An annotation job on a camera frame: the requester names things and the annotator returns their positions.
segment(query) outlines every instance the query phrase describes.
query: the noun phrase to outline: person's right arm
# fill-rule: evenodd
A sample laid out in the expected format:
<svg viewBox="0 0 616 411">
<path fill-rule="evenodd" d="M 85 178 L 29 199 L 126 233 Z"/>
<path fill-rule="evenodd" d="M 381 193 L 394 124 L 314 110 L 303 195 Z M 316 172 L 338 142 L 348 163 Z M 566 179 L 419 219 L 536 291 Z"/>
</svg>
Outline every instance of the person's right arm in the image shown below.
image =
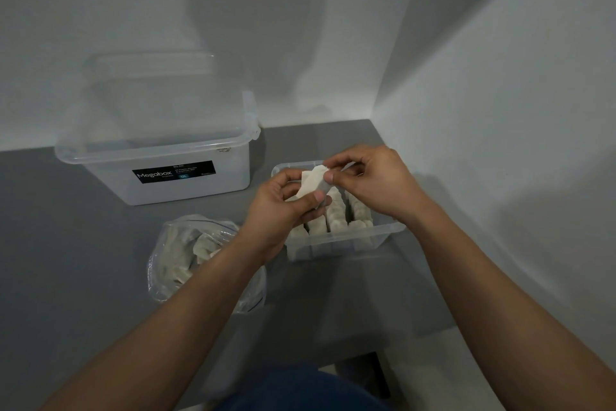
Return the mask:
<svg viewBox="0 0 616 411">
<path fill-rule="evenodd" d="M 417 237 L 451 314 L 508 410 L 616 410 L 616 375 L 504 274 L 420 188 L 395 150 L 356 146 L 325 179 Z"/>
</svg>

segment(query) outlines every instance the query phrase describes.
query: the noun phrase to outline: person's right hand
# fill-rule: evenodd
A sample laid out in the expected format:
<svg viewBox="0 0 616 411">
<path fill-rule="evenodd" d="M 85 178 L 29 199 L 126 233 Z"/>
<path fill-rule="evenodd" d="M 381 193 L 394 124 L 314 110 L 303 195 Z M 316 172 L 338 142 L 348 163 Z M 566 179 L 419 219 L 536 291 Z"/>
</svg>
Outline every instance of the person's right hand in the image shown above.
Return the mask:
<svg viewBox="0 0 616 411">
<path fill-rule="evenodd" d="M 395 150 L 385 145 L 356 145 L 323 162 L 330 170 L 325 181 L 348 190 L 372 210 L 393 216 L 397 220 L 415 219 L 430 202 L 413 175 Z"/>
</svg>

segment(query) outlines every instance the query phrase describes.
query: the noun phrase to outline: container lid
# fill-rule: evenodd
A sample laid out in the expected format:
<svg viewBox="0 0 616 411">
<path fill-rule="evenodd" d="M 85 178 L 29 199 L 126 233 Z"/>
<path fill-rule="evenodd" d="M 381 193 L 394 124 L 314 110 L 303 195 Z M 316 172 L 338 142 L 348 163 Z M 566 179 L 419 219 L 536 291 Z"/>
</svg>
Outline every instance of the container lid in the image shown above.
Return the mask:
<svg viewBox="0 0 616 411">
<path fill-rule="evenodd" d="M 68 108 L 56 144 L 66 163 L 238 147 L 261 133 L 254 95 L 232 55 L 95 56 L 85 75 L 89 86 Z"/>
</svg>

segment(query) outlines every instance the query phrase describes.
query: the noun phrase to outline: gray table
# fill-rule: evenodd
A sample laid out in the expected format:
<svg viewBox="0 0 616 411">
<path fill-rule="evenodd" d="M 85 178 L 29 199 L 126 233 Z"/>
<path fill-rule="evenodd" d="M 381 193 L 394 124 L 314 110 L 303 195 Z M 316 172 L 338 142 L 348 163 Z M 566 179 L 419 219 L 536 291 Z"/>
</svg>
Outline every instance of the gray table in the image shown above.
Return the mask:
<svg viewBox="0 0 616 411">
<path fill-rule="evenodd" d="M 241 223 L 274 165 L 359 142 L 381 143 L 368 120 L 265 129 L 251 144 L 248 189 L 135 207 L 51 149 L 0 154 L 0 408 L 35 408 L 156 308 L 145 264 L 164 221 L 201 213 Z M 281 254 L 267 267 L 266 306 L 232 316 L 181 406 L 220 396 L 262 361 L 330 364 L 449 328 L 413 244 L 401 234 L 373 252 L 296 264 Z"/>
</svg>

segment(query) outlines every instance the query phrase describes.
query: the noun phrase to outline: large plastic storage box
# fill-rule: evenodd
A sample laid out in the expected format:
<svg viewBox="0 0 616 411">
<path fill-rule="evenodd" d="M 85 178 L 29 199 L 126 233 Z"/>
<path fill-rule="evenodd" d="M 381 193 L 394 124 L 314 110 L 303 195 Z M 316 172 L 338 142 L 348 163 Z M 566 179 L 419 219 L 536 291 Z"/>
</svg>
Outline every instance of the large plastic storage box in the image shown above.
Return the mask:
<svg viewBox="0 0 616 411">
<path fill-rule="evenodd" d="M 322 161 L 282 163 L 274 166 L 272 176 L 279 173 L 283 168 L 302 168 L 312 170 Z M 343 195 L 347 211 L 349 202 L 344 191 L 338 188 Z M 318 234 L 315 236 L 289 237 L 285 241 L 287 246 L 287 257 L 290 261 L 311 260 L 320 257 L 335 255 L 350 255 L 353 252 L 376 249 L 395 232 L 400 232 L 406 227 L 391 218 L 372 211 L 374 226 L 372 228 L 349 229 L 337 233 Z"/>
<path fill-rule="evenodd" d="M 261 132 L 241 62 L 201 51 L 98 56 L 56 144 L 129 205 L 208 196 L 250 183 Z"/>
</svg>

